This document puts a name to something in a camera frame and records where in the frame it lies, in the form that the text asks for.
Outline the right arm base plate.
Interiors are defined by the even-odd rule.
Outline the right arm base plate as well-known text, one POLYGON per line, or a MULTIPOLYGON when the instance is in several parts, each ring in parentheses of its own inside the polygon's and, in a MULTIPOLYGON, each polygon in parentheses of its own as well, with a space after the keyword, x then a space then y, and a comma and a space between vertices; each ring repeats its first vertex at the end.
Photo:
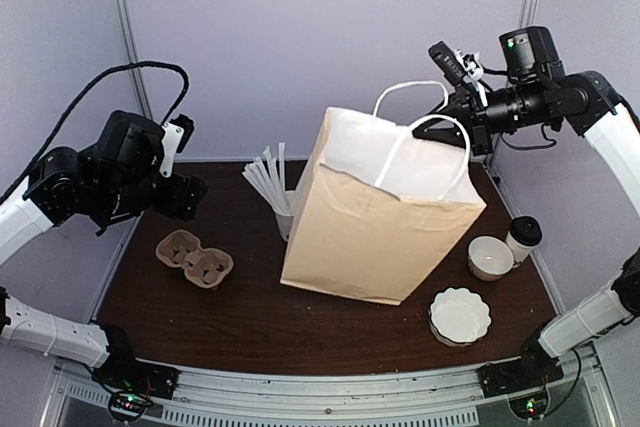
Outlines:
POLYGON ((485 398, 541 389, 564 377, 563 369, 556 361, 539 366, 521 357, 484 364, 476 374, 485 398))

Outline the brown paper bag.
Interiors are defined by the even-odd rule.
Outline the brown paper bag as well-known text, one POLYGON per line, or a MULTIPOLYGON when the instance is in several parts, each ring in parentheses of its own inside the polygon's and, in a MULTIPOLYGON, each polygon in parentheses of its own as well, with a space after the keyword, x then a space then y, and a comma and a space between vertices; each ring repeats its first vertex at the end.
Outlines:
POLYGON ((471 149, 415 139, 413 127, 329 107, 297 186, 280 282, 400 305, 481 216, 471 149))

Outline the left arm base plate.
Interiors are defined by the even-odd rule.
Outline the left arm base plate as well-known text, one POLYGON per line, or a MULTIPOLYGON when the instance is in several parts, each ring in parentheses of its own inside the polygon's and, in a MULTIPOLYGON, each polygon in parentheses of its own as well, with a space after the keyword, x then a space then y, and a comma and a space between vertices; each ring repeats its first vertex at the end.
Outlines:
POLYGON ((168 400, 173 398, 179 378, 174 367, 137 359, 109 358, 102 366, 91 368, 91 372, 94 380, 105 386, 168 400))

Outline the cardboard cup carrier tray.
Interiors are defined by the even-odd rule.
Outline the cardboard cup carrier tray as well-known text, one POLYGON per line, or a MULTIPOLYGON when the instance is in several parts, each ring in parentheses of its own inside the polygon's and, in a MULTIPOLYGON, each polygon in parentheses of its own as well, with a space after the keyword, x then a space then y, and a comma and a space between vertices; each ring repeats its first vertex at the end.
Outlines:
POLYGON ((175 230, 162 239, 155 254, 161 263, 181 269, 189 282, 206 290, 217 290, 234 268, 229 254, 203 247, 196 235, 184 229, 175 230))

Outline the white paper coffee cup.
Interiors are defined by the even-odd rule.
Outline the white paper coffee cup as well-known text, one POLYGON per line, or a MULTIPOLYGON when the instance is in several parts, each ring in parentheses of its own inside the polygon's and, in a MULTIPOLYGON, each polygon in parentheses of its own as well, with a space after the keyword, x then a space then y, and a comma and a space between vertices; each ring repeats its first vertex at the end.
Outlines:
POLYGON ((508 234, 505 238, 505 244, 509 247, 513 255, 513 267, 519 267, 522 262, 531 254, 531 252, 537 247, 526 247, 515 242, 508 234))

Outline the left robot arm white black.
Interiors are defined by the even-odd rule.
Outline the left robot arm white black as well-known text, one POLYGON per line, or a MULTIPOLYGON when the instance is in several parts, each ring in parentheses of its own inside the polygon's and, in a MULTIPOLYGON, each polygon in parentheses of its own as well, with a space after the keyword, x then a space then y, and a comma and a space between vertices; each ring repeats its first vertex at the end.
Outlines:
MULTIPOLYGON (((151 209, 190 221, 207 192, 204 181, 173 169, 194 132, 184 114, 157 124, 138 114, 113 112, 91 146, 57 147, 37 155, 1 202, 1 259, 75 215, 100 233, 151 209)), ((137 389, 144 370, 126 333, 112 326, 79 324, 33 309, 1 293, 1 341, 89 367, 123 391, 137 389)))

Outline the black plastic cup lid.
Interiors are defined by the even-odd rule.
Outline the black plastic cup lid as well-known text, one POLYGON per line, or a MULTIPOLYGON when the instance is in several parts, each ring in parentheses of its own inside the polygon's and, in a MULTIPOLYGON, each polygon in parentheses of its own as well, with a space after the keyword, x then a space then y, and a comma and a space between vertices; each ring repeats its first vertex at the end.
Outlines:
POLYGON ((508 234, 511 238, 526 247, 536 247, 543 238, 539 222, 531 216, 519 216, 511 220, 508 234))

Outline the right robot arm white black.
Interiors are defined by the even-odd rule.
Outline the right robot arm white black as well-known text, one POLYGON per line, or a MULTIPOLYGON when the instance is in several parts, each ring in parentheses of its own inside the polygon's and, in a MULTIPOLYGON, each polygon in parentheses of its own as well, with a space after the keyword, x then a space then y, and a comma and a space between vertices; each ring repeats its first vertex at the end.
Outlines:
MULTIPOLYGON (((444 42, 429 56, 453 87, 453 97, 413 127, 414 138, 477 155, 493 151, 492 138, 538 125, 559 131, 568 123, 587 140, 615 175, 633 206, 639 204, 639 120, 626 99, 599 72, 574 74, 563 63, 548 28, 530 26, 504 33, 499 43, 508 86, 481 93, 471 78, 480 64, 444 42)), ((620 275, 569 312, 540 327, 523 344, 512 377, 519 387, 535 387, 561 355, 639 316, 639 257, 631 256, 620 275)))

